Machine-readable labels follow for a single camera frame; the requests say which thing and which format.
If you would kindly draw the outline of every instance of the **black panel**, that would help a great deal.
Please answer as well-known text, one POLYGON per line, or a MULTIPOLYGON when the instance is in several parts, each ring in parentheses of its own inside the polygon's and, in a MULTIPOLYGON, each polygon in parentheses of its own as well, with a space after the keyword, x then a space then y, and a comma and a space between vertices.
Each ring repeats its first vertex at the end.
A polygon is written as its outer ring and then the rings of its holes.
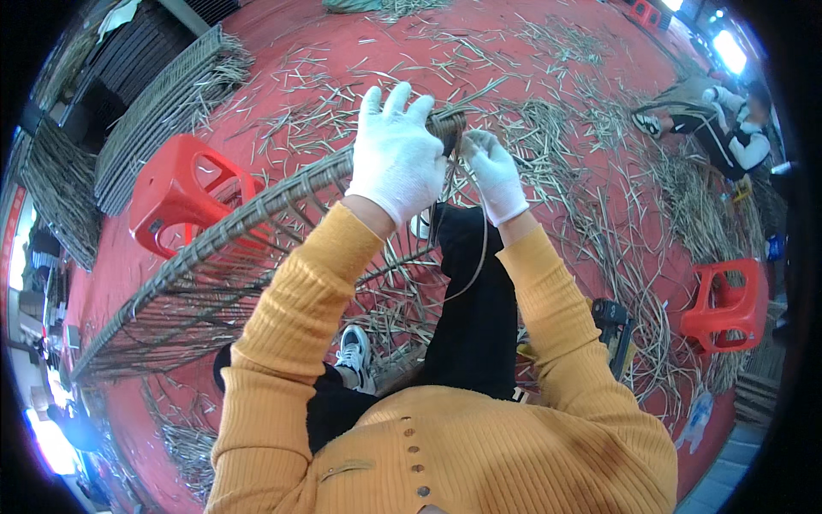
POLYGON ((186 3, 209 26, 217 25, 240 8, 238 0, 186 0, 186 3))

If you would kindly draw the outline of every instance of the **sneaker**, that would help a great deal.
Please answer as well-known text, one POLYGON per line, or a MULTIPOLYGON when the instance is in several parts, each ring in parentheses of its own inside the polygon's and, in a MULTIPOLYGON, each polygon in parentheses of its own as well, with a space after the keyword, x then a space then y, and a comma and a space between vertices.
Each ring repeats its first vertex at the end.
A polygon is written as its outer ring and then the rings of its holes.
POLYGON ((371 376, 371 343, 365 331, 359 326, 345 327, 343 337, 339 341, 335 366, 345 366, 357 374, 359 384, 352 387, 355 391, 369 395, 376 393, 374 377, 371 376))
POLYGON ((648 134, 653 139, 659 139, 662 135, 662 126, 656 116, 645 116, 643 114, 633 114, 630 117, 634 120, 634 125, 644 134, 648 134))
POLYGON ((430 215, 428 214, 430 210, 426 209, 425 211, 419 213, 419 215, 415 215, 409 221, 409 228, 411 229, 411 234, 417 239, 428 239, 428 236, 431 233, 431 225, 430 225, 430 215))

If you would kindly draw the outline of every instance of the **light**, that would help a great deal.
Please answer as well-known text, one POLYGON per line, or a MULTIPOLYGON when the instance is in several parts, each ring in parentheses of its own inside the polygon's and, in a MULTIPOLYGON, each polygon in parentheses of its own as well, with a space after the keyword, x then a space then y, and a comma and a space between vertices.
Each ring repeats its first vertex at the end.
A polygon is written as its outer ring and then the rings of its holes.
POLYGON ((78 462, 77 452, 62 435, 57 424, 52 420, 40 421, 34 409, 26 409, 25 415, 31 422, 37 444, 52 471, 58 475, 74 474, 78 462))
POLYGON ((663 3, 672 11, 679 11, 679 8, 682 7, 682 0, 663 0, 663 3))
POLYGON ((727 69, 739 75, 745 69, 748 57, 734 41, 733 36, 727 30, 722 30, 713 38, 713 47, 719 53, 719 57, 725 62, 727 69))

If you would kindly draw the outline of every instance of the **hand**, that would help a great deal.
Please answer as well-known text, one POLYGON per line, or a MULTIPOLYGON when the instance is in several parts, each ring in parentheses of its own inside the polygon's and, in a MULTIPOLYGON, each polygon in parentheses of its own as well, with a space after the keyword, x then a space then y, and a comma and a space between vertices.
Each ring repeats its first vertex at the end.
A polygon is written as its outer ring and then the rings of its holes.
POLYGON ((345 192, 373 201, 397 226, 433 204, 446 178, 442 141, 425 129, 434 99, 422 96, 403 113, 410 92, 408 82, 397 84, 382 111, 379 87, 363 96, 353 178, 345 192))
POLYGON ((702 101, 703 102, 713 102, 717 99, 717 91, 713 87, 709 87, 708 89, 702 92, 702 101))
POLYGON ((492 225, 499 227, 528 210, 514 158, 496 136, 484 130, 468 131, 463 135, 463 152, 477 176, 492 225))

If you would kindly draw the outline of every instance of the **wall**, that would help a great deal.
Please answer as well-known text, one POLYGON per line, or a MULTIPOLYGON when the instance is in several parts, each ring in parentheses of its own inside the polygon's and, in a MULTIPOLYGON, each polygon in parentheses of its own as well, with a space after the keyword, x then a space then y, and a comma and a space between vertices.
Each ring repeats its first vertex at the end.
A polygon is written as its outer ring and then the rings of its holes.
POLYGON ((32 386, 43 386, 43 375, 40 372, 40 367, 35 366, 29 361, 29 354, 24 350, 17 348, 6 348, 8 356, 12 362, 12 369, 14 370, 14 378, 17 384, 17 390, 20 392, 20 397, 23 406, 26 409, 33 408, 31 401, 32 386))

